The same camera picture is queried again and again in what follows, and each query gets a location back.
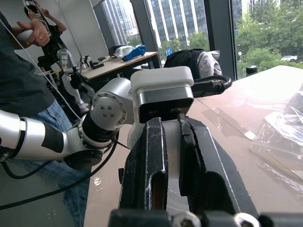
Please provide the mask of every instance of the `wooden desk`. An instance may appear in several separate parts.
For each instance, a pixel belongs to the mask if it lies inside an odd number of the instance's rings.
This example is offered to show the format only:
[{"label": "wooden desk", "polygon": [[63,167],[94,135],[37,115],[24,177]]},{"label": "wooden desk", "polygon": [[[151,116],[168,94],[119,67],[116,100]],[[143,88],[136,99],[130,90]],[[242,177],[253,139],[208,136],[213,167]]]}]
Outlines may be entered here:
[{"label": "wooden desk", "polygon": [[[214,139],[231,156],[259,212],[303,212],[303,183],[289,180],[287,176],[275,171],[269,160],[264,160],[253,153],[250,150],[251,140],[237,127],[234,127],[233,122],[228,121],[229,118],[224,119],[217,114],[216,110],[224,109],[223,106],[229,104],[230,109],[236,109],[234,114],[238,117],[235,117],[235,120],[239,120],[239,116],[245,118],[243,122],[246,123],[247,128],[254,131],[255,127],[259,127],[266,113],[258,114],[261,109],[254,105],[247,105],[245,109],[241,109],[237,100],[241,100],[245,94],[252,94],[252,97],[254,97],[253,93],[261,95],[279,90],[290,92],[290,89],[287,89],[286,86],[300,86],[299,77],[296,81],[286,82],[286,80],[294,79],[295,76],[292,75],[303,75],[303,70],[278,67],[247,79],[238,80],[230,88],[233,93],[232,96],[229,96],[229,90],[227,90],[219,96],[202,98],[200,99],[201,102],[195,100],[188,112],[189,117],[201,121],[209,128]],[[264,81],[266,81],[265,83],[268,82],[266,77],[270,81],[273,78],[276,79],[267,86],[261,85]],[[244,85],[253,86],[247,87],[245,88],[246,91],[243,91],[242,86]],[[273,100],[268,100],[267,105],[270,104],[274,104]],[[126,144],[129,130],[129,125],[122,127],[119,141]],[[125,148],[117,146],[117,150],[109,162],[91,178],[85,227],[107,226],[111,210],[118,207],[121,190],[118,168],[124,167],[128,153],[129,151]]]},{"label": "wooden desk", "polygon": [[158,52],[146,52],[143,56],[135,57],[130,61],[122,61],[122,59],[112,58],[104,63],[104,66],[95,70],[88,70],[82,72],[82,74],[88,79],[99,79],[103,76],[117,75],[126,71],[128,68],[134,68],[136,66],[152,62],[153,66],[150,68],[160,68],[160,60]]}]

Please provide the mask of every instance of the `white object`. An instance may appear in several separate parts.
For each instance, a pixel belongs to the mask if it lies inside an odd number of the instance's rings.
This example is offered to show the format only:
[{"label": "white object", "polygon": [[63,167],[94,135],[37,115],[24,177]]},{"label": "white object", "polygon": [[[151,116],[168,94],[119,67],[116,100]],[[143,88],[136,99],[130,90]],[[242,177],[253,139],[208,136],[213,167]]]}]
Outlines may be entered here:
[{"label": "white object", "polygon": [[298,56],[284,56],[283,58],[281,58],[281,61],[296,61],[298,60]]},{"label": "white object", "polygon": [[199,55],[197,64],[199,67],[200,78],[222,75],[220,64],[217,61],[219,57],[220,51],[202,52]]},{"label": "white object", "polygon": [[33,30],[26,30],[24,32],[21,32],[19,35],[16,36],[16,38],[19,40],[19,41],[23,41],[23,42],[26,42],[29,37],[31,36]]},{"label": "white object", "polygon": [[190,68],[186,66],[135,72],[131,77],[134,124],[128,134],[127,146],[131,149],[135,145],[145,125],[139,123],[138,94],[168,88],[191,87],[193,84]]},{"label": "white object", "polygon": [[118,49],[116,49],[114,56],[116,56],[117,58],[123,58],[124,56],[128,55],[134,49],[135,48],[132,46],[121,46]]}]

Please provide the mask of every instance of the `person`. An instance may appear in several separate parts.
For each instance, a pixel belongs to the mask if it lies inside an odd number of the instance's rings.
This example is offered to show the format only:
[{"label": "person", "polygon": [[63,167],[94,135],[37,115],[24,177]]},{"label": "person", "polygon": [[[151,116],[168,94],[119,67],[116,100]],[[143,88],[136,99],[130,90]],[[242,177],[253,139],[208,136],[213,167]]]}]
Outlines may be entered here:
[{"label": "person", "polygon": [[[30,21],[34,21],[39,18],[38,9],[34,5],[29,5],[28,9],[24,7],[24,12],[27,18],[30,19]],[[49,65],[52,65],[59,60],[57,57],[58,50],[66,48],[65,44],[60,38],[61,34],[66,31],[66,26],[62,22],[54,18],[47,9],[42,9],[42,14],[56,24],[55,26],[53,26],[47,23],[48,29],[51,34],[50,41],[42,47],[46,62],[48,62]]]},{"label": "person", "polygon": [[[29,39],[22,43],[24,47],[32,44],[45,46],[50,38],[43,23],[38,20],[30,23],[18,22],[19,27],[11,27],[0,12],[0,19],[14,36],[24,30],[32,29]],[[18,56],[14,50],[21,49],[5,26],[0,23],[0,109],[45,122],[57,130],[67,131],[71,127],[67,116],[46,87],[46,80],[35,74],[35,67]],[[11,162],[33,171],[42,161],[15,160]],[[68,186],[90,173],[87,170],[74,170],[65,163],[52,162],[40,170],[37,175],[55,182],[59,188]],[[73,217],[74,225],[82,227],[86,210],[89,181],[64,192],[63,202]]]}]

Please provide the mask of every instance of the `tabletop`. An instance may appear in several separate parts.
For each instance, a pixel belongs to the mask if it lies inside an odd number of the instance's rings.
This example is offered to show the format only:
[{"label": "tabletop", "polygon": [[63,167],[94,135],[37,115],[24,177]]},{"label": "tabletop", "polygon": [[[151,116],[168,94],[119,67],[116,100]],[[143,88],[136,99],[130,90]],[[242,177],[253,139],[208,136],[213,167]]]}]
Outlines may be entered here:
[{"label": "tabletop", "polygon": [[129,61],[123,61],[122,59],[119,58],[112,58],[109,61],[104,63],[103,67],[100,67],[98,69],[88,69],[88,70],[83,70],[82,74],[87,78],[87,79],[94,79],[96,77],[100,77],[102,75],[105,75],[109,72],[113,72],[117,69],[129,66],[131,64],[134,64],[138,61],[153,57],[157,55],[158,52],[146,52],[144,55],[135,57]]},{"label": "tabletop", "polygon": [[[244,105],[242,100],[248,100],[249,96],[255,97],[253,100],[259,96],[261,100],[261,96],[264,99],[264,95],[269,92],[266,104],[273,106],[274,94],[284,88],[288,93],[284,92],[285,96],[280,94],[278,97],[281,103],[285,103],[292,95],[286,84],[295,89],[297,86],[299,88],[301,85],[299,83],[303,79],[302,72],[303,70],[290,67],[267,70],[236,81],[230,89],[219,96],[195,99],[188,112],[189,117],[201,121],[209,128],[214,139],[231,156],[259,212],[303,212],[303,182],[290,179],[277,171],[275,160],[250,150],[252,140],[245,130],[257,133],[264,116],[273,110],[264,111],[264,108],[249,104],[242,108]],[[245,125],[245,129],[240,127],[241,124]],[[126,144],[129,130],[130,125],[122,127],[120,142]],[[119,202],[121,185],[118,168],[124,167],[128,154],[129,150],[117,146],[109,162],[91,178],[85,227],[107,226],[110,212],[118,207]]]}]

